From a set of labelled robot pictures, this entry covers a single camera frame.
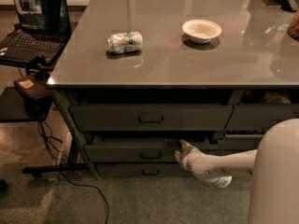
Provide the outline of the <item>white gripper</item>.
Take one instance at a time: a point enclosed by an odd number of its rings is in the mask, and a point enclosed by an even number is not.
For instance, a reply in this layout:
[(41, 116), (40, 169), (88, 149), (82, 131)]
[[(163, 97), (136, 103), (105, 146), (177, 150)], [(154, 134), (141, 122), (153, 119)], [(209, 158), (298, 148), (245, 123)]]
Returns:
[(229, 175), (222, 175), (215, 169), (215, 156), (204, 154), (183, 139), (180, 139), (179, 142), (182, 153), (176, 150), (174, 155), (184, 170), (217, 188), (226, 188), (230, 185), (232, 178)]

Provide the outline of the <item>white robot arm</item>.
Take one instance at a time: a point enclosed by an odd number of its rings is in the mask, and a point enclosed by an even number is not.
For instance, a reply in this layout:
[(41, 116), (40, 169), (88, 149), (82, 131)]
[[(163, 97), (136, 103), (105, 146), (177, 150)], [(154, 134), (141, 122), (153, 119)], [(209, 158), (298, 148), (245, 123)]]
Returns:
[(250, 177), (248, 224), (299, 224), (299, 119), (270, 128), (256, 149), (207, 155), (181, 140), (180, 166), (196, 178), (226, 188), (234, 177)]

